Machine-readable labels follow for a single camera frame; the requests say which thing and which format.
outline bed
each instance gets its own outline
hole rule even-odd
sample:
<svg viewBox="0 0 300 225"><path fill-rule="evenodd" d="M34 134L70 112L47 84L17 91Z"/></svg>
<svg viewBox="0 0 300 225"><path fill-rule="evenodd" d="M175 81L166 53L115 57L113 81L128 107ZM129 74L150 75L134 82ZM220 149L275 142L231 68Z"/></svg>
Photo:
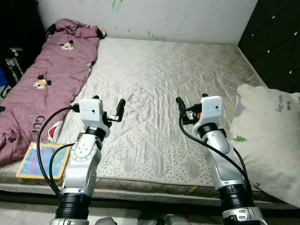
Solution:
<svg viewBox="0 0 300 225"><path fill-rule="evenodd" d="M115 113L119 99L127 102L123 121L113 124L104 140L94 197L220 205L202 147L180 131L175 98L192 105L202 93L221 96L220 127L228 132L236 89L243 83L264 85L233 45L102 40L97 61L74 102L97 94L108 114ZM69 112L57 143L72 143L82 131L79 114ZM17 179L20 163L0 167L1 190L53 194L43 180ZM259 207L294 209L253 189Z"/></svg>

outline quilted mattress cover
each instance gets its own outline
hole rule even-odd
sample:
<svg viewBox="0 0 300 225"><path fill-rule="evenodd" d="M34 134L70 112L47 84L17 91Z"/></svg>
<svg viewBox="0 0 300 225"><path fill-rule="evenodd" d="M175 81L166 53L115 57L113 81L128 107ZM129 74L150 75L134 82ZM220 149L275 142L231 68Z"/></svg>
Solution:
<svg viewBox="0 0 300 225"><path fill-rule="evenodd" d="M220 128L228 132L236 90L243 83L264 85L233 45L102 40L90 77L74 102L99 95L110 115L121 98L126 106L123 121L113 123L104 140L94 196L219 204L203 147L179 128L175 99L180 96L188 106L198 103L202 93L221 96ZM79 114L69 112L57 143L75 142L82 131ZM19 164L0 167L1 190L51 193L42 180L15 178ZM254 198L279 202L255 187Z"/></svg>

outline children's book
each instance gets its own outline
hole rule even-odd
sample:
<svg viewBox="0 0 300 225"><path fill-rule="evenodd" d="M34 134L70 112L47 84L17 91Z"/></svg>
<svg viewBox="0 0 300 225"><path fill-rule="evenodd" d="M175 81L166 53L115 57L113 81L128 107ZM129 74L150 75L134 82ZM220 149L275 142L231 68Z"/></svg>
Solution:
<svg viewBox="0 0 300 225"><path fill-rule="evenodd" d="M61 146L63 146L63 144L40 143L42 163L48 177L49 162L51 156L55 152L55 150L57 150ZM52 174L55 180L60 180L62 178L70 149L71 147L61 149L56 153L53 159ZM23 161L15 176L20 178L44 179L38 164L37 145L35 142L32 142L28 147L26 155L24 156Z"/></svg>

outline pink comforter with print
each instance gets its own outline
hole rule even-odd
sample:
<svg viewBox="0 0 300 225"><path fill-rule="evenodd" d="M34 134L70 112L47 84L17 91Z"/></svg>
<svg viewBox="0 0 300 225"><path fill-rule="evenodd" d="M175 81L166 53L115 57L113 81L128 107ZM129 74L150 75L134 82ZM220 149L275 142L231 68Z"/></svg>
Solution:
<svg viewBox="0 0 300 225"><path fill-rule="evenodd" d="M50 28L35 63L0 104L0 165L24 157L45 120L79 93L97 58L97 26L61 19ZM56 141L66 114L46 126L42 142Z"/></svg>

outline pillowcase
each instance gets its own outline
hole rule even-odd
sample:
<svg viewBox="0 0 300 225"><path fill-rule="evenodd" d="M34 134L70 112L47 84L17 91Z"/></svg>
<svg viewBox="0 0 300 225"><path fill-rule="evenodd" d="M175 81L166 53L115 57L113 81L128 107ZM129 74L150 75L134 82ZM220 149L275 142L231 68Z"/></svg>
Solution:
<svg viewBox="0 0 300 225"><path fill-rule="evenodd" d="M300 207L300 93L239 86L230 135L250 182Z"/></svg>

